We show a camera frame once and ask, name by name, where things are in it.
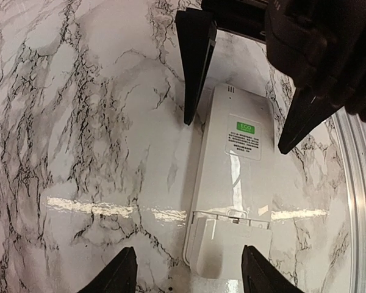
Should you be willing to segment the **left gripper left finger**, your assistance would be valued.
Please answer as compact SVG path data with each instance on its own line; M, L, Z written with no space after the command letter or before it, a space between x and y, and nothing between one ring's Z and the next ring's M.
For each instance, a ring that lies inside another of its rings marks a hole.
M137 270L134 247L125 247L79 293L134 293L137 285Z

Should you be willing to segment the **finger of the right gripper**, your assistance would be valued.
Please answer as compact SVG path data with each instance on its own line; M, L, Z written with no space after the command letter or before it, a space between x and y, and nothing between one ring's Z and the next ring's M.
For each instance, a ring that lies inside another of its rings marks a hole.
M314 128L338 111L328 98L318 98L309 86L297 88L278 142L282 154L291 152Z

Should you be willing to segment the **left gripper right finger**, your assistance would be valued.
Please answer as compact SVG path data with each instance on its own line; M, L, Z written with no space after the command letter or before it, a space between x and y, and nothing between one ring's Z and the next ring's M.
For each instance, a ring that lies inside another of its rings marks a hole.
M241 268L245 293L302 293L252 245L244 246Z

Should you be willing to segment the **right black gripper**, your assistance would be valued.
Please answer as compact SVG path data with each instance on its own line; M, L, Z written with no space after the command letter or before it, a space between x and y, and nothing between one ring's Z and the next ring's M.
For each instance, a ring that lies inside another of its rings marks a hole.
M185 80L186 125L193 122L198 108L216 44L217 29L265 43L266 14L273 12L278 19L273 21L275 27L269 25L270 35L290 43L292 30L281 18L290 11L292 4L292 1L202 1L202 10L177 11L175 23Z

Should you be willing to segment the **white remote control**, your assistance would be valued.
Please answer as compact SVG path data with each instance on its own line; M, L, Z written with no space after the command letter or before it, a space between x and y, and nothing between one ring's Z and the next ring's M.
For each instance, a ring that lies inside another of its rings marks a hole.
M188 226L195 211L270 223L274 134L269 100L227 84L215 87Z

